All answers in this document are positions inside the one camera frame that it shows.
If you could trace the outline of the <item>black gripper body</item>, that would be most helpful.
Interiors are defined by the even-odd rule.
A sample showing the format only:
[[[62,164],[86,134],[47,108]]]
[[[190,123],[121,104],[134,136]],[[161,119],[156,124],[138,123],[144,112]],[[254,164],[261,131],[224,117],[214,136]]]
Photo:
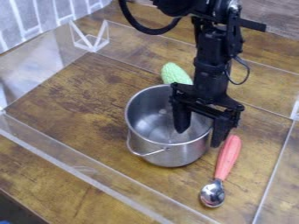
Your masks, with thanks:
[[[169,103],[176,100],[181,102],[188,109],[196,113],[213,119],[216,116],[232,115],[234,121],[234,127],[238,126],[240,113],[244,111],[244,106],[234,101],[225,92],[217,95],[214,98],[198,97],[197,91],[193,85],[172,83],[172,95],[169,97]]]

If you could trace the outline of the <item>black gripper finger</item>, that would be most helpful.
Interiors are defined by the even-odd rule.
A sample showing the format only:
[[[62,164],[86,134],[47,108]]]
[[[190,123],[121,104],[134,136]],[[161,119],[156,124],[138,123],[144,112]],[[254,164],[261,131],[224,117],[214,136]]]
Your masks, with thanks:
[[[232,115],[220,115],[213,118],[212,136],[209,146],[217,148],[220,143],[226,139],[230,129],[234,127]]]
[[[172,119],[173,127],[178,134],[181,134],[190,126],[192,111],[178,101],[172,101]]]

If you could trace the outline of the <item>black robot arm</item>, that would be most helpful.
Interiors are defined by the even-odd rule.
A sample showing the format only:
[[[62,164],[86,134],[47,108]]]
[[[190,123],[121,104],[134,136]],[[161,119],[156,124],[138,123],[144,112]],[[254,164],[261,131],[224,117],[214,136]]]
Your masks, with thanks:
[[[242,45],[238,0],[153,0],[153,5],[170,17],[189,16],[193,24],[193,83],[170,85],[173,127],[182,133],[190,126],[192,113],[206,116],[213,120],[209,145],[218,147],[244,110],[226,94],[230,61]]]

